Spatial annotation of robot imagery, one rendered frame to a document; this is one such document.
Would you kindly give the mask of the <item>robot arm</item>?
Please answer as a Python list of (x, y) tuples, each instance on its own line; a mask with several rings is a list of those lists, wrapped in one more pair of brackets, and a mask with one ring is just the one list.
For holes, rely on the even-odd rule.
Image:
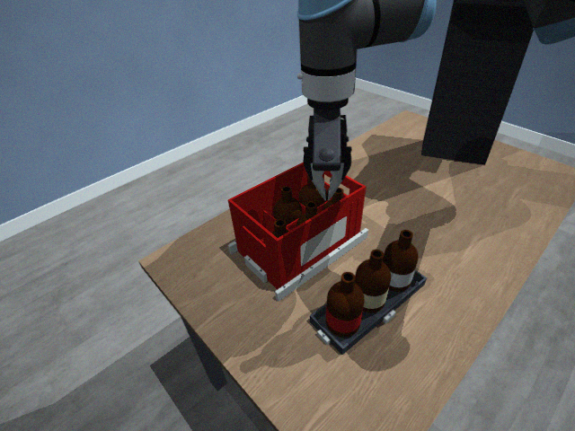
[[(355, 92), (357, 49), (405, 42), (431, 25), (437, 0), (298, 0), (302, 94), (334, 102)], [(542, 44), (575, 37), (575, 0), (524, 0)], [(303, 80), (304, 79), (304, 80)], [(314, 109), (313, 170), (341, 168), (341, 108)]]

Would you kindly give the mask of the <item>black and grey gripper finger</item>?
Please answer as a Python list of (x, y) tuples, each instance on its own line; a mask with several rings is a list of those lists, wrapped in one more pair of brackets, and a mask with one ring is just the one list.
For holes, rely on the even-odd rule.
[(313, 170), (313, 158), (308, 154), (308, 146), (304, 147), (304, 167), (305, 170), (317, 188), (320, 195), (323, 197), (324, 200), (327, 200), (326, 189), (324, 187), (324, 178), (323, 173), (324, 171), (314, 171)]
[(346, 155), (341, 158), (341, 169), (339, 171), (330, 171), (332, 177), (330, 178), (330, 187), (327, 191), (327, 200), (329, 201), (341, 182), (347, 175), (351, 166), (351, 146), (348, 146)]

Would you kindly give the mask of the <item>red crate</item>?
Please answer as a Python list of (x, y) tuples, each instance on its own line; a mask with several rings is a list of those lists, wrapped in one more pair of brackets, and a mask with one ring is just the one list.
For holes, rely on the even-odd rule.
[[(245, 192), (228, 199), (238, 252), (249, 256), (267, 273), (267, 280), (279, 289), (313, 266), (317, 261), (360, 233), (363, 210), (349, 188), (349, 195), (324, 209), (299, 226), (297, 220), (286, 225), (289, 232), (277, 238), (273, 208), (282, 198), (281, 189), (289, 186), (292, 198), (299, 202), (299, 192), (307, 184), (304, 163), (282, 172)], [(300, 203), (300, 202), (299, 202)], [(302, 215), (305, 206), (302, 207)], [(257, 233), (256, 233), (257, 232)]]

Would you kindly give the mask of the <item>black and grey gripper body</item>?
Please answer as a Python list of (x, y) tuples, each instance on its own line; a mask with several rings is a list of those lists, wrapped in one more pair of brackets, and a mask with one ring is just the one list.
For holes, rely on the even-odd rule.
[[(342, 101), (334, 101), (334, 102), (319, 102), (319, 101), (312, 101), (307, 99), (307, 104), (318, 110), (336, 110), (346, 106), (349, 102), (349, 98)], [(346, 122), (346, 115), (341, 115), (341, 158), (343, 158), (348, 149), (346, 143), (349, 142), (349, 137), (347, 136), (347, 122)], [(314, 116), (309, 117), (309, 126), (308, 126), (308, 136), (306, 138), (306, 142), (308, 143), (308, 154), (313, 158), (313, 135), (314, 135)]]

